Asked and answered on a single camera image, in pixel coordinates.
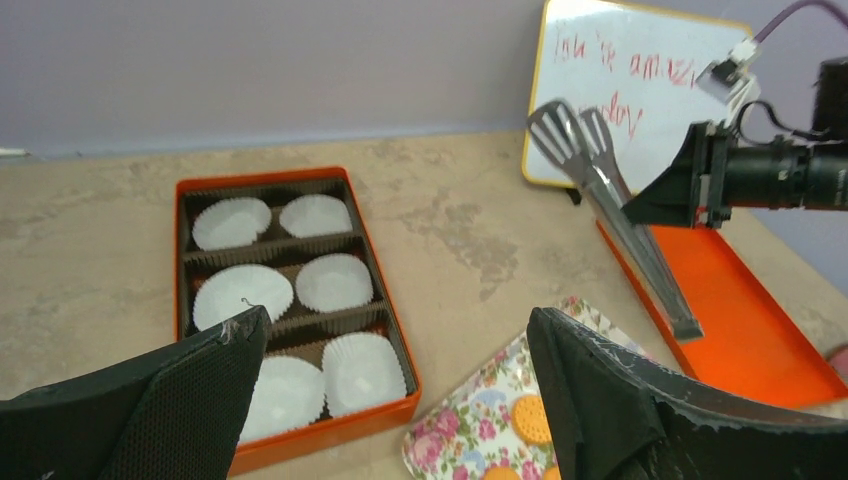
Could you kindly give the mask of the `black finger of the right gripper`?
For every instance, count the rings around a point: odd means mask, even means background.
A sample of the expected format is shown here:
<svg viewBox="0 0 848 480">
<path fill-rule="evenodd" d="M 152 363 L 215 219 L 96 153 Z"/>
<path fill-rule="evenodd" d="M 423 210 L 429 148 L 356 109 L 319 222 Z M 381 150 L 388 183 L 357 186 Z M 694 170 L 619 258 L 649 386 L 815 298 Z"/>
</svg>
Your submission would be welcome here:
<svg viewBox="0 0 848 480">
<path fill-rule="evenodd" d="M 692 124 L 669 167 L 621 208 L 632 224 L 693 227 L 696 142 L 697 125 Z"/>
</svg>

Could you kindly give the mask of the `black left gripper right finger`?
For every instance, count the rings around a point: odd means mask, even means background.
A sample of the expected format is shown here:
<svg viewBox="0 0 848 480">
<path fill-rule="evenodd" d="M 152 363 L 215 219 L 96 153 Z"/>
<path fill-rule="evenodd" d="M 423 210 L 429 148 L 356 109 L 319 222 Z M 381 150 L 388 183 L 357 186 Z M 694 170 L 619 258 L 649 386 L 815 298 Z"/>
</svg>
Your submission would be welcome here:
<svg viewBox="0 0 848 480">
<path fill-rule="evenodd" d="M 847 424 L 707 386 L 535 308 L 529 350 L 566 479 L 843 479 Z"/>
</svg>

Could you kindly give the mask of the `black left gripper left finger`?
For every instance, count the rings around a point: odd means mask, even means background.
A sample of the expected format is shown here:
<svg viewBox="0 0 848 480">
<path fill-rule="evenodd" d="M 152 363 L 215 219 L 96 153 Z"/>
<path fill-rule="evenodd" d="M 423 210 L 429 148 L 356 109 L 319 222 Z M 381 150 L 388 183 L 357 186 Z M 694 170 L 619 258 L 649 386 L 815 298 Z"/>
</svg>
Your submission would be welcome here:
<svg viewBox="0 0 848 480">
<path fill-rule="evenodd" d="M 1 403 L 4 479 L 224 479 L 266 348 L 267 311 Z"/>
</svg>

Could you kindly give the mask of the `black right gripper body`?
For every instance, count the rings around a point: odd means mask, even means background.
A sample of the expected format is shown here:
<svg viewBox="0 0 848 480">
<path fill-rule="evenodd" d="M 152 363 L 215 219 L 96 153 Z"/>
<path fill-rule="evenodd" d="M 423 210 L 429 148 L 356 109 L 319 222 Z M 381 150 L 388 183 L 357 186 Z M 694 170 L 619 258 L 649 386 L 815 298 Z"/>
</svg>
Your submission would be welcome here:
<svg viewBox="0 0 848 480">
<path fill-rule="evenodd" d="M 796 129 L 766 100 L 742 103 L 725 123 L 691 127 L 693 227 L 718 229 L 735 207 L 844 210 L 847 207 L 847 60 L 823 61 L 812 125 Z M 778 135 L 755 141 L 743 119 L 761 108 Z"/>
</svg>

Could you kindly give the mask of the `metal serving tongs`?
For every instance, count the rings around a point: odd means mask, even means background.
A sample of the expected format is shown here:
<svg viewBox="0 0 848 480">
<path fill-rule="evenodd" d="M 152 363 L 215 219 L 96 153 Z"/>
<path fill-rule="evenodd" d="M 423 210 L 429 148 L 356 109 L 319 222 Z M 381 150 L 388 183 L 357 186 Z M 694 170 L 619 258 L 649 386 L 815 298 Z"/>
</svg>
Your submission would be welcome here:
<svg viewBox="0 0 848 480">
<path fill-rule="evenodd" d="M 589 202 L 673 337 L 681 342 L 702 338 L 701 325 L 654 234 L 644 225 L 632 224 L 622 211 L 633 194 L 618 167 L 613 138 L 599 110 L 578 112 L 555 99 L 533 110 L 526 124 L 537 149 Z"/>
</svg>

